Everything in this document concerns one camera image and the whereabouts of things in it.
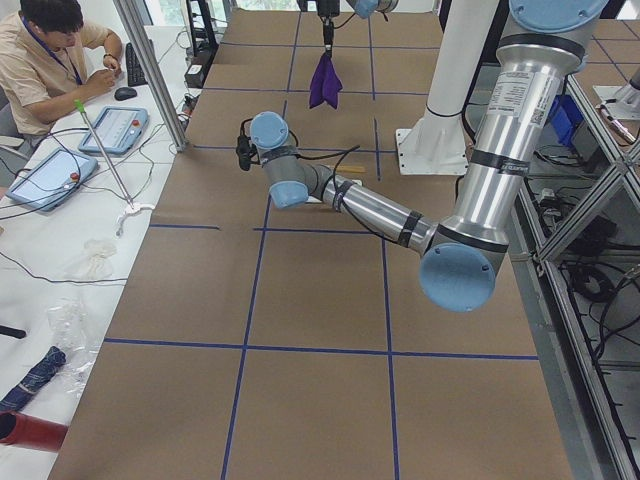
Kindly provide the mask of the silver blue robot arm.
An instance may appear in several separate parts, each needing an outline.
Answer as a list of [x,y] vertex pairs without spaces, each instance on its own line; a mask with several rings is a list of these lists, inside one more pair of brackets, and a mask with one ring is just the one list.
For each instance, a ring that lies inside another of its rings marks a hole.
[[[509,246],[507,217],[560,85],[584,65],[603,9],[601,1],[452,3],[425,112],[397,143],[403,173],[462,176],[453,213],[440,222],[340,176],[320,159],[304,159],[286,121],[274,112],[242,123],[236,147],[240,166],[263,168],[280,209],[313,198],[416,251],[424,294],[450,311],[475,310],[494,292]],[[500,36],[495,48],[500,72],[472,153],[465,155],[463,111],[490,33]]]
[[330,57],[333,53],[335,30],[346,25],[353,16],[367,19],[378,12],[386,15],[396,9],[398,0],[353,0],[348,1],[353,14],[338,26],[334,19],[341,14],[339,0],[316,0],[316,13],[322,23],[324,54]]

